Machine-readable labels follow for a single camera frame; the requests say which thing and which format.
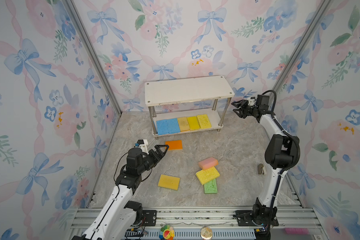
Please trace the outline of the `blue sponge front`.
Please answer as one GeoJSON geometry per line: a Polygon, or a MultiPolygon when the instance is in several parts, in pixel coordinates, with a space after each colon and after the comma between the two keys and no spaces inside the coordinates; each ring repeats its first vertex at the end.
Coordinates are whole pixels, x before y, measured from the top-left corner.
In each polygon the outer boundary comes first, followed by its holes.
{"type": "Polygon", "coordinates": [[[176,118],[167,120],[167,125],[169,134],[177,134],[181,132],[178,119],[176,118]]]}

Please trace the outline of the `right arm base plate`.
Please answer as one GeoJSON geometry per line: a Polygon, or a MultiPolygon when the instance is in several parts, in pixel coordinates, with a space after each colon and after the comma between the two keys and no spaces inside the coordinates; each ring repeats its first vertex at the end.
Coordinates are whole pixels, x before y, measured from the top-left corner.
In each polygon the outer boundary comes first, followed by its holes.
{"type": "Polygon", "coordinates": [[[233,218],[237,220],[240,227],[278,227],[279,222],[276,214],[271,212],[259,212],[249,210],[236,210],[233,218]]]}

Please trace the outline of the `bright yellow scouring sponge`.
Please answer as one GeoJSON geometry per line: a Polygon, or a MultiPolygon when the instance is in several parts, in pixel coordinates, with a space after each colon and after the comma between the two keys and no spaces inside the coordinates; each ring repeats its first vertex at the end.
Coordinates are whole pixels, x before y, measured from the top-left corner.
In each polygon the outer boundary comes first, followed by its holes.
{"type": "Polygon", "coordinates": [[[197,131],[201,128],[196,116],[187,117],[187,121],[190,127],[190,131],[197,131]]]}

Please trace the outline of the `blue sponge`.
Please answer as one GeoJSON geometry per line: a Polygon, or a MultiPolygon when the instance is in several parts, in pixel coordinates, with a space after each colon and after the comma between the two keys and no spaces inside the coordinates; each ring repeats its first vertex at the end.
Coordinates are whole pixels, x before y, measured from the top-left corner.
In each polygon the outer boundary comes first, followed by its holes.
{"type": "Polygon", "coordinates": [[[176,118],[167,120],[167,125],[169,134],[177,134],[181,132],[178,119],[176,118]]]}
{"type": "Polygon", "coordinates": [[[156,122],[158,135],[169,134],[168,120],[159,120],[156,122]]]}

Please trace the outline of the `orange sponge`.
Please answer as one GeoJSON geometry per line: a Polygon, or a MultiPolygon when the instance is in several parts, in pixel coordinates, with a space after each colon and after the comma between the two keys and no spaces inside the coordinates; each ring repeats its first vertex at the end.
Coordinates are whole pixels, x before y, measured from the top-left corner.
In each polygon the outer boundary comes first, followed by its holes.
{"type": "Polygon", "coordinates": [[[169,151],[175,151],[175,150],[182,150],[183,149],[182,140],[166,141],[165,144],[169,146],[169,151]]]}

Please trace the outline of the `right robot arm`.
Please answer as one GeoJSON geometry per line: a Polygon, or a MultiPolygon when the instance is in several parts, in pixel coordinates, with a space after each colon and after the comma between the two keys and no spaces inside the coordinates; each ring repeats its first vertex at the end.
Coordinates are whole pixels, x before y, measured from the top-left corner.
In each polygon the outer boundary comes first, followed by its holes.
{"type": "Polygon", "coordinates": [[[276,220],[280,187],[289,169],[300,159],[299,138],[292,136],[277,120],[273,111],[261,96],[233,102],[235,114],[244,119],[254,117],[265,129],[270,141],[265,151],[265,162],[270,173],[253,209],[233,215],[238,223],[250,224],[266,229],[276,220]]]}

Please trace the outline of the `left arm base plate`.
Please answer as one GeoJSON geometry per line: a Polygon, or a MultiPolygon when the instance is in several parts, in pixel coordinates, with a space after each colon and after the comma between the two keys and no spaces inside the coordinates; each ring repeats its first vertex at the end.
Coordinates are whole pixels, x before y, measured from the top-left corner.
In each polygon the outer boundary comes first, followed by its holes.
{"type": "Polygon", "coordinates": [[[154,227],[157,222],[156,210],[138,210],[133,227],[154,227]]]}

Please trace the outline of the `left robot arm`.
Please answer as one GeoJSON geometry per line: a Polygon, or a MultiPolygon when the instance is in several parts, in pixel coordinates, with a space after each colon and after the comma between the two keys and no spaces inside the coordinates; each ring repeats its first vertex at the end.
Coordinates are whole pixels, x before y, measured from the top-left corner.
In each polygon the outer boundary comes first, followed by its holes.
{"type": "Polygon", "coordinates": [[[132,201],[142,174],[152,170],[164,158],[169,145],[155,145],[148,150],[143,140],[138,140],[124,156],[126,164],[114,176],[114,189],[94,222],[73,240],[121,240],[132,226],[144,223],[141,203],[132,201]]]}

